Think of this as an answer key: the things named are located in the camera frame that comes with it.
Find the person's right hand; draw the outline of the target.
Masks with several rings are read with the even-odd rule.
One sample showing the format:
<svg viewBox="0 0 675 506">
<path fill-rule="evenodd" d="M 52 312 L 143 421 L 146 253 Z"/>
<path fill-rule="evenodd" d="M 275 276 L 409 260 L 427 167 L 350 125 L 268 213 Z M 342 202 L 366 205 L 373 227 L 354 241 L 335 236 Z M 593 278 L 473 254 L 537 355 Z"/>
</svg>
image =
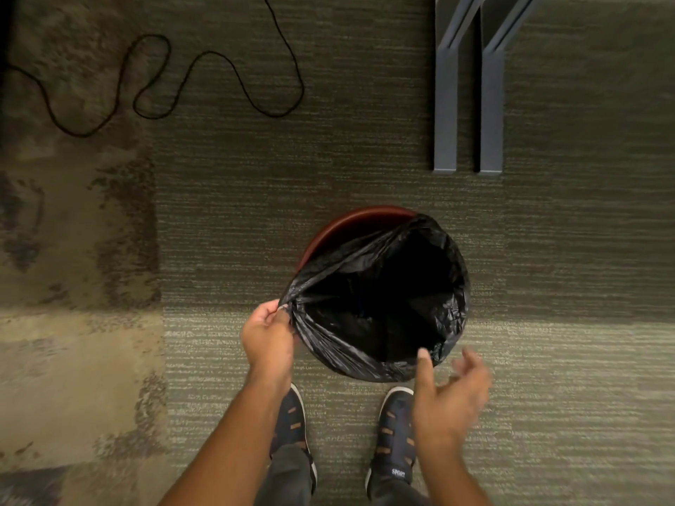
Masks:
<svg viewBox="0 0 675 506">
<path fill-rule="evenodd" d="M 412 416 L 416 448 L 426 441 L 447 441 L 463 447 L 468 431 L 489 400 L 492 373 L 479 353 L 463 348 L 453 367 L 455 374 L 448 382 L 436 385 L 436 398 L 417 398 L 415 377 Z"/>
</svg>

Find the person's left hand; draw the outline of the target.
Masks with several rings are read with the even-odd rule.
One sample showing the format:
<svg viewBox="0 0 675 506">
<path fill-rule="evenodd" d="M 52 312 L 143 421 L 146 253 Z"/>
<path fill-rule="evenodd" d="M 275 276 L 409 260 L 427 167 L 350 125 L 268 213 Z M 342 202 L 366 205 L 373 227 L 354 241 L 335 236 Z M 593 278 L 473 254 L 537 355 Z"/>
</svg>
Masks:
<svg viewBox="0 0 675 506">
<path fill-rule="evenodd" d="M 278 299 L 259 305 L 241 329 L 240 339 L 249 362 L 247 381 L 286 394 L 294 364 L 294 334 L 272 329 Z"/>
</svg>

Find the black plastic trash bag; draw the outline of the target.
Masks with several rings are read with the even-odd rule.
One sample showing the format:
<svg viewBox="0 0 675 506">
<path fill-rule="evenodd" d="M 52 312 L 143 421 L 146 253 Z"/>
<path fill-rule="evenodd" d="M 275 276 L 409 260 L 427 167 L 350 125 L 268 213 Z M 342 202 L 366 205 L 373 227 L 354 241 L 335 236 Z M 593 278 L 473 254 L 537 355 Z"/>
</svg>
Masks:
<svg viewBox="0 0 675 506">
<path fill-rule="evenodd" d="M 418 213 L 311 258 L 283 292 L 294 332 L 320 363 L 360 381 L 414 378 L 419 348 L 441 364 L 468 320 L 458 245 Z"/>
</svg>

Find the person's right forearm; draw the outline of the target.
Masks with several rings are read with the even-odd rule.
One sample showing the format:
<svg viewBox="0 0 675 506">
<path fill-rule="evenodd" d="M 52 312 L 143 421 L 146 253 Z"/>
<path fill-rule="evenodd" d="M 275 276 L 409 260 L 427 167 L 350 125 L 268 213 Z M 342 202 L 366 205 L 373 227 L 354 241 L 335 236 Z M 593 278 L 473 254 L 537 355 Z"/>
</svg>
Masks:
<svg viewBox="0 0 675 506">
<path fill-rule="evenodd" d="M 468 471 L 460 445 L 447 441 L 419 442 L 417 453 L 433 506 L 494 506 Z"/>
</svg>

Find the person's left forearm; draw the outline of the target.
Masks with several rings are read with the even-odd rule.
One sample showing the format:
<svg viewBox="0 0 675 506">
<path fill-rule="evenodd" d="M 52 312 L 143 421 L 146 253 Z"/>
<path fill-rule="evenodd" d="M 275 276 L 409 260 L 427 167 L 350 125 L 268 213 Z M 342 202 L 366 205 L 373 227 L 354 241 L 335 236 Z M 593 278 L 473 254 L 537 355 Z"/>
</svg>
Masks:
<svg viewBox="0 0 675 506">
<path fill-rule="evenodd" d="M 249 372 L 223 418 L 158 506 L 253 506 L 290 374 Z"/>
</svg>

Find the person's right dark blue shoe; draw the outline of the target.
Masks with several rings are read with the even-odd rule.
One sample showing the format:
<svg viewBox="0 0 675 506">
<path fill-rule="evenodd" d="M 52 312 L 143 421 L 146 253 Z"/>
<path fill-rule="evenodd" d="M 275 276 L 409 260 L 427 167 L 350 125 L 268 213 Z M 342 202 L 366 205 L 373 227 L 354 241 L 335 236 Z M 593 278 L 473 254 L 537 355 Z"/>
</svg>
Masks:
<svg viewBox="0 0 675 506">
<path fill-rule="evenodd" d="M 365 490 L 374 503 L 383 484 L 411 487 L 417 450 L 412 428 L 414 391 L 396 386 L 385 395 L 376 425 L 375 451 L 368 467 Z"/>
</svg>

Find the person's dark blue shoe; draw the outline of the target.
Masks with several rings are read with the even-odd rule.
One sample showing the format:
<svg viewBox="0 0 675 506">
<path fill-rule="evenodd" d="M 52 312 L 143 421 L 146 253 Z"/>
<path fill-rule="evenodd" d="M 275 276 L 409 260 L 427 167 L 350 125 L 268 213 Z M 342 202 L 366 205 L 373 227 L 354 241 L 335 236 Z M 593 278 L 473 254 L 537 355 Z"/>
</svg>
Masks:
<svg viewBox="0 0 675 506">
<path fill-rule="evenodd" d="M 282 400 L 277 415 L 274 436 L 269 449 L 269 457 L 273 459 L 284 446 L 297 446 L 307 457 L 310 476 L 310 494 L 313 495 L 317 485 L 316 463 L 311 454 L 307 438 L 307 417 L 302 396 L 297 386 L 291 383 L 289 391 Z"/>
<path fill-rule="evenodd" d="M 374 503 L 383 484 L 411 487 L 417 450 L 412 428 L 414 391 L 396 386 L 385 395 L 376 425 L 375 451 L 368 467 L 365 490 Z"/>
</svg>

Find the person's left dark blue shoe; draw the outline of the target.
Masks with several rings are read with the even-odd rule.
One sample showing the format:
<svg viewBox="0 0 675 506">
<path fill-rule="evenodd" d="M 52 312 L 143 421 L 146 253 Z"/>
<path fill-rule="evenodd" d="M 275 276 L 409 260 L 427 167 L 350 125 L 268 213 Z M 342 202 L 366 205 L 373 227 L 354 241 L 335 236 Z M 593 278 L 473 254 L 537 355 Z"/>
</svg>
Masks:
<svg viewBox="0 0 675 506">
<path fill-rule="evenodd" d="M 313 495 L 317 485 L 316 463 L 311 454 L 307 438 L 307 417 L 302 396 L 297 386 L 291 383 L 289 391 L 282 400 L 277 415 L 274 436 L 269 449 L 269 457 L 273 459 L 284 446 L 297 446 L 307 457 L 310 476 L 310 494 Z"/>
</svg>

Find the red round trash bin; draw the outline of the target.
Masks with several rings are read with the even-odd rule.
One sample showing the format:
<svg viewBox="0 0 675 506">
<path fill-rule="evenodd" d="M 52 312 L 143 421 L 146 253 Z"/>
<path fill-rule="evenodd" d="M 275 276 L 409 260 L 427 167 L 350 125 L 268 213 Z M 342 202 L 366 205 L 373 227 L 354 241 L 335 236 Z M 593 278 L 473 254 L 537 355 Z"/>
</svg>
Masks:
<svg viewBox="0 0 675 506">
<path fill-rule="evenodd" d="M 310 240 L 296 265 L 296 272 L 318 255 L 325 254 L 352 239 L 378 231 L 389 231 L 416 217 L 418 213 L 394 205 L 372 205 L 346 212 L 329 222 Z"/>
</svg>

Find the grey metal table leg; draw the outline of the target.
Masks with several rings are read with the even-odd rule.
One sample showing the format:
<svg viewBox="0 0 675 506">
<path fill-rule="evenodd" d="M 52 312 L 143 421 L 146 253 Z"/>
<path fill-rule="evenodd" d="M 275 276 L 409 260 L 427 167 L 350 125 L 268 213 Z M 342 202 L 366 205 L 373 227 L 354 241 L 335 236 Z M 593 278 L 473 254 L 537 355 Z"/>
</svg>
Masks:
<svg viewBox="0 0 675 506">
<path fill-rule="evenodd" d="M 478 10 L 478 143 L 477 172 L 501 175 L 506 50 L 542 0 L 484 0 Z"/>
<path fill-rule="evenodd" d="M 449 175 L 458 165 L 460 44 L 485 0 L 435 0 L 433 172 Z"/>
</svg>

